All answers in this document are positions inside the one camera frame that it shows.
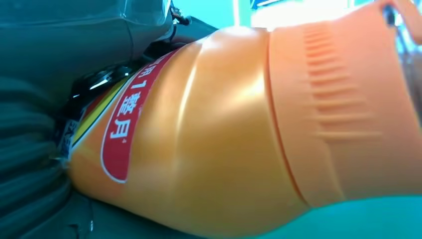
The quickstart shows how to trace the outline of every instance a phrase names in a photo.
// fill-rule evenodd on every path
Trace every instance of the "plastic packaging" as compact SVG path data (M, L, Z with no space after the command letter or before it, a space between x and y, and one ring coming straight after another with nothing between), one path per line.
M222 29L146 65L86 109L75 187L207 238L422 194L422 135L389 5L421 44L412 3L380 0L333 21Z
M162 25L171 0L2 0L0 27L81 25L113 19Z

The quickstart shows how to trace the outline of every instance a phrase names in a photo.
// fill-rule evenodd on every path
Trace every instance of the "teal surface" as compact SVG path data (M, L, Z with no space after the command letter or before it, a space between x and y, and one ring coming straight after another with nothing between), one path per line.
M422 197L336 204L256 239L422 239Z

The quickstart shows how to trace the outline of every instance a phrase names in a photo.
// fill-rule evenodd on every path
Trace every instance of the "bottle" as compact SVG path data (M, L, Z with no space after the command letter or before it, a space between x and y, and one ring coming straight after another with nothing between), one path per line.
M401 67L386 6L421 44L415 6L379 0L333 21L219 30L146 65L86 109L73 184L208 238L262 234L333 203L422 193L411 97L420 89L404 74L420 86L422 61Z

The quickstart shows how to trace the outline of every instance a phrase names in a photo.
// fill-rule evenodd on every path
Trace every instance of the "bottle label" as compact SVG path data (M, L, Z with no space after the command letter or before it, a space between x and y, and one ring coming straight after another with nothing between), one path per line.
M170 52L138 71L114 108L103 137L101 165L115 182L127 180L132 139L142 106L161 69L175 53Z

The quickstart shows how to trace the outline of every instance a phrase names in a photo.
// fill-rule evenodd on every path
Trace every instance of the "yellow stripe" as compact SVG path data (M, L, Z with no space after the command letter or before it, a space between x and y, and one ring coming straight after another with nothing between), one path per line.
M78 130L76 131L73 137L72 144L78 141L79 138L84 135L84 133L92 126L98 116L103 112L103 110L107 107L107 105L115 97L115 95L120 92L120 89L126 82L127 79L124 79L114 85L113 88L107 93L107 95L100 101L97 107L82 120L82 122L79 124Z

